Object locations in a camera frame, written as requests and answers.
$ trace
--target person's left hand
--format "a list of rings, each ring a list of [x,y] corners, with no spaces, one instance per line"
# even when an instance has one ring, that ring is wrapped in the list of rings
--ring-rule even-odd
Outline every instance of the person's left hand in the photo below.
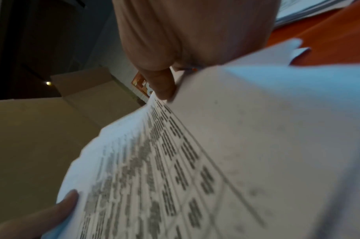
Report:
[[[23,218],[13,219],[0,224],[0,239],[34,239],[39,238],[64,221],[75,208],[79,194],[71,190],[55,206],[30,214]]]

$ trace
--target hand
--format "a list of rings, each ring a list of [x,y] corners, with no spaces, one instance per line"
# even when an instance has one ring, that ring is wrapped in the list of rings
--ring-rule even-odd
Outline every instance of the hand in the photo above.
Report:
[[[170,66],[224,64],[265,46],[281,0],[113,0],[122,47],[159,99]]]
[[[0,224],[0,239],[33,239],[40,237],[64,221],[75,208],[76,190],[70,191],[60,203],[43,211]]]

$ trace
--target box flap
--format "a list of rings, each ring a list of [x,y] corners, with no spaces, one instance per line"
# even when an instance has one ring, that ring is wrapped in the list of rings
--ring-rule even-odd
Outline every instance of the box flap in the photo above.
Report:
[[[52,76],[63,98],[101,128],[130,114],[140,105],[100,67]]]
[[[62,98],[0,101],[0,222],[55,203],[70,163],[99,131]]]
[[[51,79],[63,97],[112,81],[106,67],[55,75]]]

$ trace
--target document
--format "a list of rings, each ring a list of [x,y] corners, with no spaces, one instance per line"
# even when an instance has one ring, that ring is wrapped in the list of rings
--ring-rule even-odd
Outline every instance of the document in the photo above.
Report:
[[[44,238],[309,238],[339,198],[343,223],[359,181],[360,65],[289,67],[299,44],[185,74],[172,102],[153,94],[106,126],[63,180],[58,202],[80,193],[73,214]]]

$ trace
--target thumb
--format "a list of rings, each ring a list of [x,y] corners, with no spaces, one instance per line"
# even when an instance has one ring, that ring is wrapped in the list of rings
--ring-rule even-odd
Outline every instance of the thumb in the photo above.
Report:
[[[78,196],[76,190],[71,190],[63,201],[51,208],[0,224],[0,238],[32,239],[40,237],[71,214]]]
[[[169,100],[176,91],[175,80],[169,68],[152,71],[138,68],[150,87],[155,91],[156,96],[161,100]]]

